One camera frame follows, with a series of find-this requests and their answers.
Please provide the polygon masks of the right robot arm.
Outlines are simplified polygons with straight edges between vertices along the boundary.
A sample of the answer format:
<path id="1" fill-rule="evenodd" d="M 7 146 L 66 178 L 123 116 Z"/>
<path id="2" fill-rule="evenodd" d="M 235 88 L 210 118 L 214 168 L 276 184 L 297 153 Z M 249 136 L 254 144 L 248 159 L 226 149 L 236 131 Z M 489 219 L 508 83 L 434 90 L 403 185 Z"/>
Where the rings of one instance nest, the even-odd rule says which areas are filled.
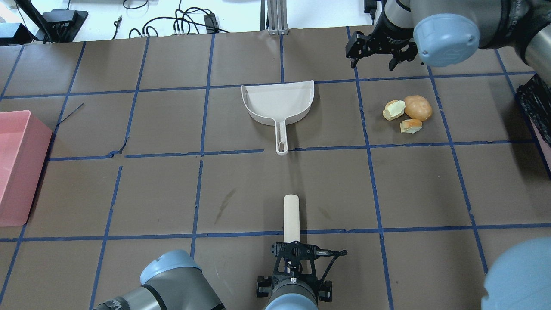
<path id="1" fill-rule="evenodd" d="M 548 0 L 386 0 L 371 34 L 355 31 L 346 57 L 355 68 L 374 54 L 390 54 L 390 70 L 403 61 L 446 67 L 478 49 L 513 47 L 550 84 Z"/>

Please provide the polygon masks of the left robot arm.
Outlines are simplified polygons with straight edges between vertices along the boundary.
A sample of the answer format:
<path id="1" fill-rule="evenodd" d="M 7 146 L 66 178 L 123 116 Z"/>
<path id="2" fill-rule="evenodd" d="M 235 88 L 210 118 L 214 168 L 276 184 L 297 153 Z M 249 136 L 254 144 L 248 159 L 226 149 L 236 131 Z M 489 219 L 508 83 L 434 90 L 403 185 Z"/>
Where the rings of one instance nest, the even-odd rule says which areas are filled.
<path id="1" fill-rule="evenodd" d="M 275 242 L 270 248 L 277 261 L 272 275 L 259 276 L 256 295 L 268 298 L 266 310 L 316 310 L 320 301 L 332 301 L 332 282 L 317 277 L 315 260 L 335 261 L 346 251 L 330 251 L 298 241 Z M 224 310 L 222 300 L 201 268 L 183 250 L 170 251 L 152 261 L 140 275 L 140 286 L 127 294 L 99 303 L 97 310 Z"/>

